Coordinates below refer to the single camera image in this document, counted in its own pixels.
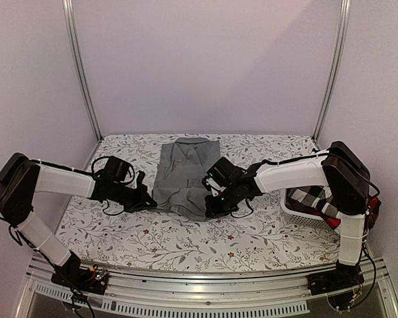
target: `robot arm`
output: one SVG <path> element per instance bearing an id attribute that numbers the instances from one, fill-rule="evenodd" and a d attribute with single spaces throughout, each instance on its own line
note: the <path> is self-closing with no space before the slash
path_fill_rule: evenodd
<path id="1" fill-rule="evenodd" d="M 263 161 L 247 170 L 221 158 L 211 167 L 203 184 L 212 192 L 206 197 L 208 217 L 221 217 L 237 211 L 237 204 L 277 189 L 329 186 L 341 215 L 340 252 L 335 277 L 330 286 L 313 287 L 313 293 L 329 292 L 356 285 L 362 252 L 365 214 L 369 196 L 367 168 L 342 142 L 328 150 L 282 162 Z M 326 278 L 319 277 L 319 282 Z"/>
<path id="2" fill-rule="evenodd" d="M 116 157 L 109 157 L 104 169 L 89 173 L 29 160 L 23 154 L 16 153 L 0 171 L 2 219 L 58 268 L 60 274 L 53 276 L 53 282 L 64 286 L 69 283 L 81 290 L 103 293 L 103 280 L 83 286 L 82 278 L 86 270 L 80 268 L 80 259 L 34 213 L 33 197 L 36 192 L 51 192 L 87 197 L 100 202 L 112 200 L 121 204 L 126 212 L 156 206 L 147 193 L 147 187 L 142 184 L 145 174 L 138 173 L 136 188 L 127 187 L 127 183 L 123 182 L 127 174 L 134 179 L 132 165 Z"/>

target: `black and white checkered cloth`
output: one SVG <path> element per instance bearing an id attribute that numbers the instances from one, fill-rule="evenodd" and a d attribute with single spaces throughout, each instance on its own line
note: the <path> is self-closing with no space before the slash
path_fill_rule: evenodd
<path id="1" fill-rule="evenodd" d="M 338 210 L 335 208 L 332 192 L 329 187 L 320 187 L 317 185 L 311 187 L 296 187 L 287 190 L 287 203 L 291 201 L 300 203 L 308 208 L 312 208 L 325 214 L 328 217 L 340 219 Z M 304 212 L 300 207 L 290 205 L 290 209 Z"/>

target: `white floral surface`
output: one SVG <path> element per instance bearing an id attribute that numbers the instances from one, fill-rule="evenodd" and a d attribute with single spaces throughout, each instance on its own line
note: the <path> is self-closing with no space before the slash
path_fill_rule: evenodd
<path id="1" fill-rule="evenodd" d="M 306 136 L 113 135 L 105 137 L 94 158 L 114 155 L 132 163 L 136 171 L 146 173 L 144 183 L 151 191 L 161 144 L 181 136 L 220 140 L 222 156 L 244 168 L 265 158 L 309 154 L 314 147 Z M 150 211 L 109 217 L 102 213 L 105 205 L 73 197 L 56 234 L 84 260 L 154 270 L 248 272 L 336 261 L 338 236 L 328 229 L 286 224 L 279 191 L 255 198 L 251 205 L 255 212 L 244 219 L 224 217 L 199 223 L 174 213 Z M 237 214 L 249 212 L 244 203 L 239 207 Z M 111 203 L 107 212 L 120 210 Z"/>

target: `white plastic basket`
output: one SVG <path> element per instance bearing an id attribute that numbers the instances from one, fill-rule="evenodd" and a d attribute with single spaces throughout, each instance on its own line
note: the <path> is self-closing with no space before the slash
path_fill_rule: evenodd
<path id="1" fill-rule="evenodd" d="M 286 222 L 292 222 L 298 225 L 304 225 L 306 227 L 316 227 L 319 229 L 330 228 L 322 217 L 302 212 L 296 212 L 288 209 L 288 207 L 286 206 L 287 189 L 281 190 L 280 193 L 281 193 L 281 199 L 280 199 L 281 208 L 283 210 L 283 215 L 285 217 Z"/>

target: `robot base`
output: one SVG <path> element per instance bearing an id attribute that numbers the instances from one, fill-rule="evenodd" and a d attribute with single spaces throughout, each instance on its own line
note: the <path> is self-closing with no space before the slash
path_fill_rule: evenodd
<path id="1" fill-rule="evenodd" d="M 80 270 L 81 277 L 85 275 L 90 274 L 91 271 L 89 270 Z M 89 292 L 89 293 L 96 293 L 98 295 L 104 295 L 105 290 L 107 287 L 107 281 L 109 280 L 109 276 L 106 275 L 104 276 L 100 281 L 93 279 L 92 282 L 90 283 L 84 283 L 84 284 L 74 284 L 79 290 L 83 292 Z M 68 283 L 67 280 L 64 280 L 60 274 L 57 274 L 56 272 L 53 273 L 52 275 L 52 283 L 61 285 L 64 287 L 69 287 L 71 288 L 72 286 Z"/>
<path id="2" fill-rule="evenodd" d="M 364 283 L 360 266 L 343 266 L 339 263 L 335 270 L 311 274 L 306 278 L 311 295 L 335 292 Z"/>

